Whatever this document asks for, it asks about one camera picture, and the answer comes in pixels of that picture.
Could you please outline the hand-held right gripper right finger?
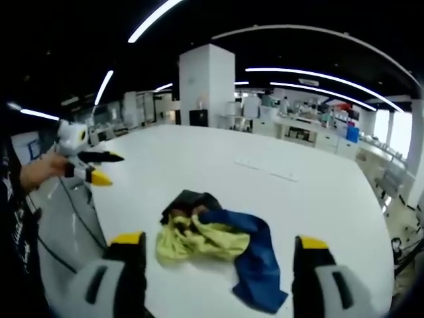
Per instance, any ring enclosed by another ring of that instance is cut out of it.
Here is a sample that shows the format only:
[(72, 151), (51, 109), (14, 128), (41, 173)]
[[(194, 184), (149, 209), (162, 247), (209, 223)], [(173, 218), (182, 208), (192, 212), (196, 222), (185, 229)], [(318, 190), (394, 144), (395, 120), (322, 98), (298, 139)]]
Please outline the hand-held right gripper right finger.
[(294, 317), (378, 316), (368, 288), (317, 238), (295, 238), (291, 293)]

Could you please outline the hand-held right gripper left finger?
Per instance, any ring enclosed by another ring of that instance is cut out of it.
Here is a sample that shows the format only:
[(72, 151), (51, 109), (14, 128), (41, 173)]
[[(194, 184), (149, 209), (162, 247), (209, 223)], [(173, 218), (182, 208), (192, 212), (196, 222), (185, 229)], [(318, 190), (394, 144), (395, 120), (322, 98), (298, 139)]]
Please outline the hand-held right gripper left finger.
[(146, 234), (115, 237), (71, 280), (72, 317), (146, 317)]

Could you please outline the person's left hand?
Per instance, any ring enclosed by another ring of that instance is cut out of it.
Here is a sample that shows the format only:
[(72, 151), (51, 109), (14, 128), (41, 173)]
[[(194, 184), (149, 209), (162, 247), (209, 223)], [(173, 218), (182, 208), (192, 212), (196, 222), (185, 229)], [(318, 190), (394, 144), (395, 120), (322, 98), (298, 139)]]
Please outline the person's left hand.
[(22, 166), (19, 180), (24, 193), (29, 194), (50, 178), (64, 176), (67, 165), (67, 158), (55, 152), (49, 152)]

